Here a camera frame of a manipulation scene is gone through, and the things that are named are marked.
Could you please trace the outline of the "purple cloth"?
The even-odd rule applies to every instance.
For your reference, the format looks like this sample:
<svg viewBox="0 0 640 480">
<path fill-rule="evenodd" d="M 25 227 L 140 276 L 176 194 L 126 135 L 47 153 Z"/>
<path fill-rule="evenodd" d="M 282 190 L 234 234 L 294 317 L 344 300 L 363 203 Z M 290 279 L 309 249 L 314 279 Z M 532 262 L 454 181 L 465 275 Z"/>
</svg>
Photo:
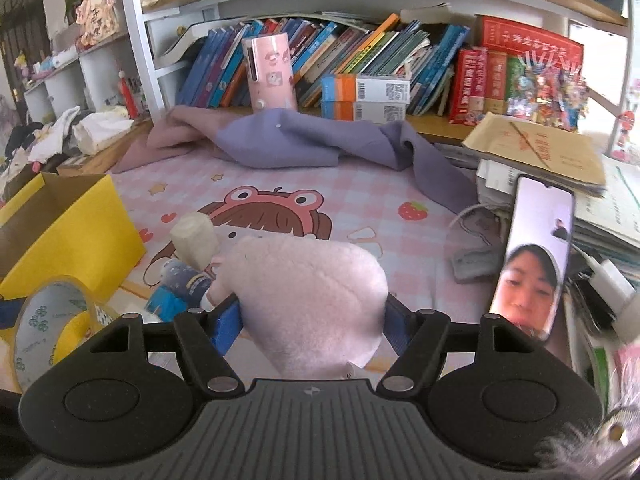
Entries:
<svg viewBox="0 0 640 480">
<path fill-rule="evenodd" d="M 178 105 L 132 142 L 112 171 L 121 174 L 184 155 L 198 144 L 254 169 L 335 167 L 343 157 L 396 171 L 411 168 L 418 190 L 454 214 L 477 203 L 475 183 L 405 120 L 342 122 L 284 108 L 238 115 Z"/>
</svg>

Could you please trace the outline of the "yellow tape roll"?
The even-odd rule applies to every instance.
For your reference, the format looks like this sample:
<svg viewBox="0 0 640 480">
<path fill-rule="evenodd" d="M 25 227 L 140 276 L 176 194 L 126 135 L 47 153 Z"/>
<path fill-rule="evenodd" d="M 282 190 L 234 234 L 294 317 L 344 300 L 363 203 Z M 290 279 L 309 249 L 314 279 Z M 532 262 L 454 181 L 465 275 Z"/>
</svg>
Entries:
<svg viewBox="0 0 640 480">
<path fill-rule="evenodd" d="M 118 317 L 81 282 L 64 276 L 43 284 L 21 306 L 12 365 L 21 392 Z"/>
</svg>

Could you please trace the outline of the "pink plush pig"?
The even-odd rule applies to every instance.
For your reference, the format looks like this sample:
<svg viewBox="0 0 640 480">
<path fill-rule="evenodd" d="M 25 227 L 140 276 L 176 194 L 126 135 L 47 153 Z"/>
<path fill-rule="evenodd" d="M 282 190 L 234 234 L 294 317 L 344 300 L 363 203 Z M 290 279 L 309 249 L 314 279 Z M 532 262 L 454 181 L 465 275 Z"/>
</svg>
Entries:
<svg viewBox="0 0 640 480">
<path fill-rule="evenodd" d="M 240 303 L 247 333 L 286 379 L 344 378 L 383 338 L 388 285 L 367 250 L 293 235 L 246 236 L 221 260 L 206 292 Z"/>
</svg>

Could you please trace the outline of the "white tape roll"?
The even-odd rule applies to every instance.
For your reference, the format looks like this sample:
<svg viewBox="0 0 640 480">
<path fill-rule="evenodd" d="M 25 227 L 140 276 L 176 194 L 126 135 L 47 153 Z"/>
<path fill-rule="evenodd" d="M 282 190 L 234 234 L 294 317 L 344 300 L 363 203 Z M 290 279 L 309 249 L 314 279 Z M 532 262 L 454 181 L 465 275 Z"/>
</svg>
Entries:
<svg viewBox="0 0 640 480">
<path fill-rule="evenodd" d="M 204 271 L 220 251 L 220 241 L 207 214 L 190 212 L 170 230 L 176 256 L 188 266 Z"/>
</svg>

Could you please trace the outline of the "orange white box stack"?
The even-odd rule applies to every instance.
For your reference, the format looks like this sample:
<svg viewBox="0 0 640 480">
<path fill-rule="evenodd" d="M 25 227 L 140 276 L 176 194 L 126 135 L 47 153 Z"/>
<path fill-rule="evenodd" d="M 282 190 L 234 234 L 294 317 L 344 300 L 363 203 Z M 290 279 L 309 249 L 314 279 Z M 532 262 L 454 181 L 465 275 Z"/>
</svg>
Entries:
<svg viewBox="0 0 640 480">
<path fill-rule="evenodd" d="M 405 78 L 360 74 L 321 78 L 323 118 L 383 125 L 404 120 L 409 102 L 410 81 Z"/>
</svg>

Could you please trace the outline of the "yellow cardboard box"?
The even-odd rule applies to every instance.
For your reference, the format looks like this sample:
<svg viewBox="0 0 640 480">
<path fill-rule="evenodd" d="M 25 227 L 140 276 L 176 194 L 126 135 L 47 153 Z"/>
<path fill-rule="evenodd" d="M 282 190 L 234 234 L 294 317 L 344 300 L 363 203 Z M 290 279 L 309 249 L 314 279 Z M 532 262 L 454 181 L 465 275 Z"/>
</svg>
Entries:
<svg viewBox="0 0 640 480">
<path fill-rule="evenodd" d="M 69 278 L 105 301 L 145 248 L 108 174 L 38 174 L 1 208 L 1 297 Z"/>
</svg>

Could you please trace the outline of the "pink doll figurine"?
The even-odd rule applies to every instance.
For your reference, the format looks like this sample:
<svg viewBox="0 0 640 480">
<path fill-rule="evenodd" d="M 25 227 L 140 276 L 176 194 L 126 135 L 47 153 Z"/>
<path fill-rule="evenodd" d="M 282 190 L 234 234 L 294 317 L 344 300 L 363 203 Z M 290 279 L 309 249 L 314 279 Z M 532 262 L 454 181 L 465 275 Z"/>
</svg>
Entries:
<svg viewBox="0 0 640 480">
<path fill-rule="evenodd" d="M 118 0 L 82 0 L 76 9 L 77 47 L 86 50 L 120 33 Z"/>
</svg>

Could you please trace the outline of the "beige tissue box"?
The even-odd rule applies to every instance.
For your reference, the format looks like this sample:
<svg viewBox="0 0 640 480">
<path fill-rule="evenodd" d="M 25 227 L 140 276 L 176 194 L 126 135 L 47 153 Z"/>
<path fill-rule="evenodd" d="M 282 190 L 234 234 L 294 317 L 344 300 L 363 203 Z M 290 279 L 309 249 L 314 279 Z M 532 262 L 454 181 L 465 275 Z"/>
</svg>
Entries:
<svg viewBox="0 0 640 480">
<path fill-rule="evenodd" d="M 116 105 L 82 118 L 73 126 L 73 134 L 81 153 L 93 156 L 121 139 L 133 124 L 126 108 Z"/>
</svg>

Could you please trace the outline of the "small blue bottle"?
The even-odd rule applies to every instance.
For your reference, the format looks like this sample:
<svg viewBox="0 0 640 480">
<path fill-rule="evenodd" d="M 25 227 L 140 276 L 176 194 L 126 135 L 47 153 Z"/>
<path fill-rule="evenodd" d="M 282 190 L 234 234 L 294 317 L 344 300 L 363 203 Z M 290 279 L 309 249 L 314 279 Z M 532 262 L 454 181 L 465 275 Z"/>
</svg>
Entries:
<svg viewBox="0 0 640 480">
<path fill-rule="evenodd" d="M 145 305 L 145 310 L 163 322 L 190 309 L 213 310 L 207 299 L 212 277 L 177 259 L 167 260 L 160 268 L 160 284 Z"/>
</svg>

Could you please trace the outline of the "pink cylindrical gadget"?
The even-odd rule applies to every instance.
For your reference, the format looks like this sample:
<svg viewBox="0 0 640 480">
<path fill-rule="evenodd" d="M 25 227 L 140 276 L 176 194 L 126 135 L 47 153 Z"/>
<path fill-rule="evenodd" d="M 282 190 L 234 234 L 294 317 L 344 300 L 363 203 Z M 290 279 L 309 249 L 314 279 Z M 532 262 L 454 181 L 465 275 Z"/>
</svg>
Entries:
<svg viewBox="0 0 640 480">
<path fill-rule="evenodd" d="M 296 110 L 294 75 L 287 34 L 247 38 L 242 42 L 250 105 L 254 112 Z"/>
</svg>

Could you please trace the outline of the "smartphone with video call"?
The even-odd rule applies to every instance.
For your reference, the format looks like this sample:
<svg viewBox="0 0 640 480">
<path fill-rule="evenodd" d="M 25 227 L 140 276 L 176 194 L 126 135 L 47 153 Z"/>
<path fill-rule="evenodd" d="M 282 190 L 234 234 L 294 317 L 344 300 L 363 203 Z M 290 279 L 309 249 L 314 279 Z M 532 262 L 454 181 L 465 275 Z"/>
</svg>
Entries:
<svg viewBox="0 0 640 480">
<path fill-rule="evenodd" d="M 575 196 L 568 188 L 521 174 L 488 312 L 528 336 L 546 341 L 566 278 L 574 230 Z"/>
</svg>

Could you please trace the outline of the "red dictionary book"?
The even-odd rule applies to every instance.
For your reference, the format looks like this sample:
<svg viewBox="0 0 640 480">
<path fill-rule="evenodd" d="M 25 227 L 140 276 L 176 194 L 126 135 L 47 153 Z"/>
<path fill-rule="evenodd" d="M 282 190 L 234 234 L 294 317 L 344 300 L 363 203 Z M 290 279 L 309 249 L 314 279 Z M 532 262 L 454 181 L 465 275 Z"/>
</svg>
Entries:
<svg viewBox="0 0 640 480">
<path fill-rule="evenodd" d="M 588 101 L 584 53 L 555 32 L 480 15 L 475 44 L 457 53 L 449 121 L 475 126 L 491 113 L 576 130 Z"/>
</svg>

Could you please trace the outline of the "colourful figure display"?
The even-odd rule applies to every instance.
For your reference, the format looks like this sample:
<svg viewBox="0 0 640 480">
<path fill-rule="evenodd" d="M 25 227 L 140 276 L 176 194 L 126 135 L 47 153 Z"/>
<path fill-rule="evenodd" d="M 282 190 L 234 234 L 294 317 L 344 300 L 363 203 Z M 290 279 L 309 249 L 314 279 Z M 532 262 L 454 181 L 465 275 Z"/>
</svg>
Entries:
<svg viewBox="0 0 640 480">
<path fill-rule="evenodd" d="M 533 51 L 510 56 L 504 112 L 536 124 L 576 131 L 589 90 L 582 66 L 562 55 Z"/>
</svg>

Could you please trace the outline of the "pile of clothes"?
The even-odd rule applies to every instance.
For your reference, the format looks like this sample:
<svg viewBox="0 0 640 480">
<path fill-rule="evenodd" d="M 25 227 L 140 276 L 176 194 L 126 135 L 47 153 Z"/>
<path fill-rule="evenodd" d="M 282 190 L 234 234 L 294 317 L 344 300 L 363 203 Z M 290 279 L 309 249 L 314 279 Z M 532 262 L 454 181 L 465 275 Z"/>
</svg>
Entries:
<svg viewBox="0 0 640 480">
<path fill-rule="evenodd" d="M 1 200 L 7 203 L 40 172 L 56 172 L 67 159 L 80 154 L 73 134 L 84 112 L 79 106 L 66 110 L 50 124 L 31 122 L 15 127 L 1 164 Z"/>
</svg>

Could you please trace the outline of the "brown paper envelope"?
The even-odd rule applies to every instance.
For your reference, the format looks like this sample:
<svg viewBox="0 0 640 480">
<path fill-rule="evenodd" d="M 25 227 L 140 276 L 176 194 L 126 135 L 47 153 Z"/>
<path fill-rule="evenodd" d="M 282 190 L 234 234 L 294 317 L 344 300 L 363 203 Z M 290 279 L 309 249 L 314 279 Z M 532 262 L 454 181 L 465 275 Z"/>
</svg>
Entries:
<svg viewBox="0 0 640 480">
<path fill-rule="evenodd" d="M 462 145 L 484 159 L 594 196 L 606 189 L 602 156 L 588 136 L 576 132 L 489 113 Z"/>
</svg>

